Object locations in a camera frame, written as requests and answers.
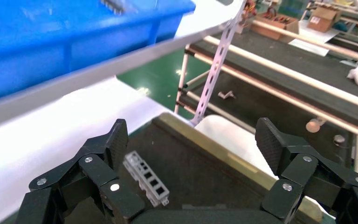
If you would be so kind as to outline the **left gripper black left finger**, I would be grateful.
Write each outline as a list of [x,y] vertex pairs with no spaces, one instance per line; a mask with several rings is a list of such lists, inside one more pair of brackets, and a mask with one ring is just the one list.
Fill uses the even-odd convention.
[[107,134],[88,139],[73,158],[34,178],[28,193],[29,224],[63,224],[83,200],[94,204],[111,224],[129,224],[145,209],[116,173],[127,147],[124,119]]

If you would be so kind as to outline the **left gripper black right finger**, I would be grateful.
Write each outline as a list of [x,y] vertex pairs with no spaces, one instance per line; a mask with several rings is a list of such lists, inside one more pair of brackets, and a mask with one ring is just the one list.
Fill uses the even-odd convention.
[[298,136],[279,131],[268,118],[256,124],[257,147],[278,180],[261,209],[291,222],[305,196],[336,215],[338,224],[358,224],[358,173],[319,154]]

